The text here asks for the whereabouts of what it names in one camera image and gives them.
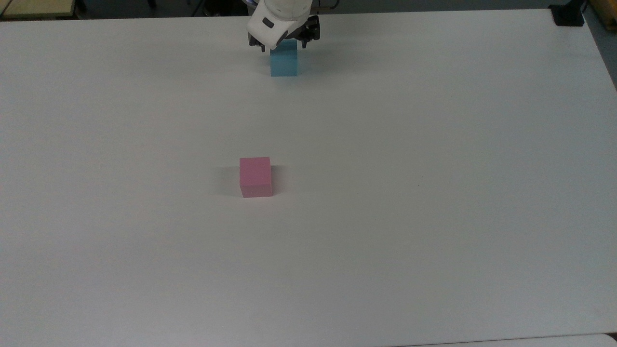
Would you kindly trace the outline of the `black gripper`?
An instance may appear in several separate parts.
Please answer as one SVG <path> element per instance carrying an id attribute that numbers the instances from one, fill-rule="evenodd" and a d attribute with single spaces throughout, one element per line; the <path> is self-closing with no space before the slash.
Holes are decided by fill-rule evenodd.
<path id="1" fill-rule="evenodd" d="M 309 42 L 319 40 L 321 38 L 321 26 L 318 16 L 313 15 L 307 18 L 307 21 L 289 34 L 288 38 L 299 40 L 302 49 L 305 49 Z M 265 52 L 265 45 L 258 41 L 251 33 L 248 33 L 248 42 L 249 46 L 259 47 L 263 53 Z"/>

